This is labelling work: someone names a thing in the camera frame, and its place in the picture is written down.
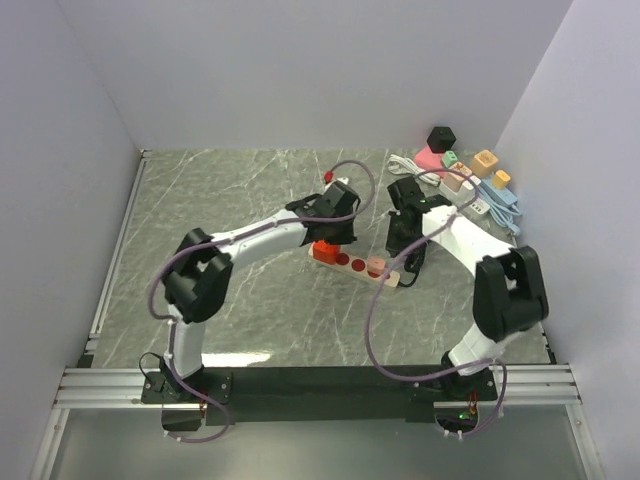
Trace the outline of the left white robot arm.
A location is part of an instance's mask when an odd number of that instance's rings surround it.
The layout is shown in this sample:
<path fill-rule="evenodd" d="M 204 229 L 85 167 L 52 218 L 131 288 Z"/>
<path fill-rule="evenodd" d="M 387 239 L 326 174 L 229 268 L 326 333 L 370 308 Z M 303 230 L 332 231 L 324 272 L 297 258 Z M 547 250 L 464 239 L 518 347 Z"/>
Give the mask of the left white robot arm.
<path fill-rule="evenodd" d="M 275 214 L 239 229 L 189 231 L 156 274 L 148 296 L 150 315 L 169 326 L 158 368 L 144 376 L 144 404 L 227 403 L 234 375 L 203 364 L 206 323 L 223 307 L 233 274 L 273 255 L 324 241 L 355 241 L 359 195 L 340 180 L 321 193 L 292 201 Z"/>

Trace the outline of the red cube plug adapter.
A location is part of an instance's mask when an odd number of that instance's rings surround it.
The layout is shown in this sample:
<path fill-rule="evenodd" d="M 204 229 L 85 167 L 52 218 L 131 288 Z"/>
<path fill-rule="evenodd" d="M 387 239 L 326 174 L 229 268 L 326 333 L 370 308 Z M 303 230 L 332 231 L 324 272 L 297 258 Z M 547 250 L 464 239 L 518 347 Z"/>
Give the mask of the red cube plug adapter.
<path fill-rule="evenodd" d="M 340 255 L 341 247 L 327 243 L 324 240 L 316 241 L 312 244 L 312 257 L 321 263 L 334 265 Z"/>

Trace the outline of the small pink plug adapter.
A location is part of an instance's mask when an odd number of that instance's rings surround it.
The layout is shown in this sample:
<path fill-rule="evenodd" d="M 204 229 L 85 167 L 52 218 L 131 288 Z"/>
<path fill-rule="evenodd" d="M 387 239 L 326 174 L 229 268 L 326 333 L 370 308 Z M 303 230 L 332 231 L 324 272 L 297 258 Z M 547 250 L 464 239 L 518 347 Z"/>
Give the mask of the small pink plug adapter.
<path fill-rule="evenodd" d="M 367 259 L 366 269 L 367 273 L 373 277 L 381 276 L 386 268 L 386 262 L 383 258 L 379 256 L 371 256 Z"/>

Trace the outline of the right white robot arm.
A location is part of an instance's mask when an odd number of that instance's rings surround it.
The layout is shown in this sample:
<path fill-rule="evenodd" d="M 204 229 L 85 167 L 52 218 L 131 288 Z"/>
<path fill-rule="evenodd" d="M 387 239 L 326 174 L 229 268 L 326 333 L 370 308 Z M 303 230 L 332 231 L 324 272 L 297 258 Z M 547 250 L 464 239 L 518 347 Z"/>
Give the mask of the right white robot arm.
<path fill-rule="evenodd" d="M 529 247 L 502 241 L 459 214 L 440 194 L 427 197 L 417 181 L 404 177 L 387 187 L 390 213 L 386 250 L 392 257 L 419 238 L 444 227 L 432 240 L 458 260 L 474 278 L 473 323 L 442 357 L 439 387 L 460 399 L 477 388 L 486 369 L 506 346 L 549 314 L 539 257 Z"/>

